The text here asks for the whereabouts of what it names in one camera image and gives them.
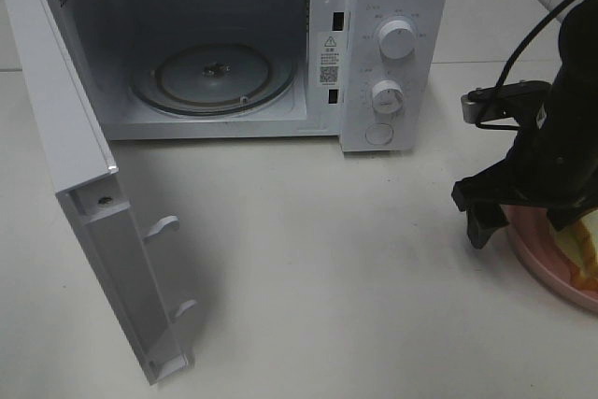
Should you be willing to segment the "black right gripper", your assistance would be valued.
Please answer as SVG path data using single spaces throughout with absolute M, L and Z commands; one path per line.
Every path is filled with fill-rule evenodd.
M 467 236 L 482 249 L 507 227 L 502 205 L 546 207 L 561 231 L 597 207 L 597 93 L 551 85 L 530 127 L 518 130 L 506 157 L 452 192 L 466 212 Z

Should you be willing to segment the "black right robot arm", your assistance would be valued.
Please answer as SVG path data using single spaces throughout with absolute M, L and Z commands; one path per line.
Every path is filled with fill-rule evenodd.
M 476 249 L 508 225 L 505 205 L 544 208 L 558 230 L 597 207 L 597 0 L 568 12 L 558 49 L 562 65 L 553 82 L 523 81 L 462 98 L 469 123 L 517 124 L 505 158 L 452 190 Z

